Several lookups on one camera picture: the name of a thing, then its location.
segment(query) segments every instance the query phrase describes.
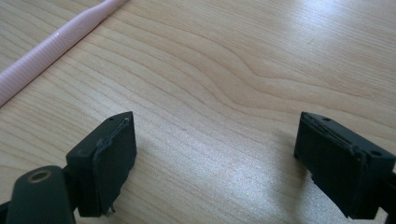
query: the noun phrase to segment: black plastic housing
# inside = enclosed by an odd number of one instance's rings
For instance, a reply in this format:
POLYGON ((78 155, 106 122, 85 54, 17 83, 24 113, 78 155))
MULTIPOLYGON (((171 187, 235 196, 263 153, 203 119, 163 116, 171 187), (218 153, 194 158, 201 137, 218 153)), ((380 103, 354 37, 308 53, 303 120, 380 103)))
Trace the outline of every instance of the black plastic housing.
POLYGON ((66 172, 77 179, 77 202, 82 217, 111 213, 113 202, 128 178, 136 157, 134 115, 106 119, 67 155, 66 172))
POLYGON ((331 119, 306 112, 294 155, 346 217, 375 218, 394 155, 331 119))
POLYGON ((15 182, 7 224, 75 223, 72 211, 62 168, 44 166, 15 182))

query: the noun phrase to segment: wooden table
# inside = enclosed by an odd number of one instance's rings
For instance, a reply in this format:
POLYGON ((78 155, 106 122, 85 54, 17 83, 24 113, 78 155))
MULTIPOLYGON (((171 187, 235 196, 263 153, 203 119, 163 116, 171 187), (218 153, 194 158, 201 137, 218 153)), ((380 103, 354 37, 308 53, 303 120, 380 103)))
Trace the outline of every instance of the wooden table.
MULTIPOLYGON (((1 0, 4 70, 98 0, 1 0)), ((138 155, 106 218, 346 219, 292 156, 302 111, 396 153, 396 2, 126 2, 0 108, 0 203, 104 119, 134 111, 138 155)))

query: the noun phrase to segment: round hole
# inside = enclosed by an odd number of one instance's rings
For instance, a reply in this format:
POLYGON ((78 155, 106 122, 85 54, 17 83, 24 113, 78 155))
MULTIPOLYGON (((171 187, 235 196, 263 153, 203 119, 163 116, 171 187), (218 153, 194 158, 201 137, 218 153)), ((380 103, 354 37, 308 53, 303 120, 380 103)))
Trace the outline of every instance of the round hole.
POLYGON ((27 182, 29 182, 31 184, 41 182, 41 181, 47 179, 48 177, 50 177, 50 174, 51 174, 51 171, 49 171, 49 170, 37 171, 27 178, 27 182))
POLYGON ((371 153, 375 156, 382 156, 382 154, 380 152, 377 151, 371 151, 371 153))

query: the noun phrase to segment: light wood surface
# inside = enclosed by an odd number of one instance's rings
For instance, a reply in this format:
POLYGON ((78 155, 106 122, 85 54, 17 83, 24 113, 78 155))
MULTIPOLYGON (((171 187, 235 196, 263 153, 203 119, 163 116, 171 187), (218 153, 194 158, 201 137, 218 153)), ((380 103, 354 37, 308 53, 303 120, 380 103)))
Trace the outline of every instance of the light wood surface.
MULTIPOLYGON (((98 0, 1 0, 0 70, 98 0)), ((346 219, 293 157, 318 113, 396 153, 396 2, 126 2, 0 108, 0 203, 15 180, 134 111, 138 155, 106 218, 346 219)))

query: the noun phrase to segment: pink tube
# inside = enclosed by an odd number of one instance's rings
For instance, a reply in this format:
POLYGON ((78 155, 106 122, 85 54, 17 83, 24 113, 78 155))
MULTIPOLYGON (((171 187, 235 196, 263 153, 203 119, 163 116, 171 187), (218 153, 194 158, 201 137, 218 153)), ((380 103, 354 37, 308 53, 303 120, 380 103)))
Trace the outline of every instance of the pink tube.
POLYGON ((108 16, 121 0, 106 0, 78 14, 0 74, 0 106, 41 74, 108 16))

